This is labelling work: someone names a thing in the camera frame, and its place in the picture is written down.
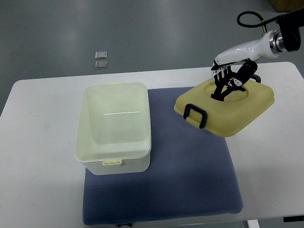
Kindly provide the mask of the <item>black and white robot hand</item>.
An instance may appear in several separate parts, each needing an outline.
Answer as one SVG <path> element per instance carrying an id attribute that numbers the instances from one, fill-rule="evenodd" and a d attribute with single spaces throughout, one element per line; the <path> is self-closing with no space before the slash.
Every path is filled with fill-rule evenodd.
<path id="1" fill-rule="evenodd" d="M 279 30 L 266 33 L 261 39 L 237 45 L 218 54 L 211 68 L 216 89 L 211 98 L 224 101 L 234 91 L 245 91 L 243 85 L 257 71 L 261 57 L 276 58 L 285 51 Z"/>

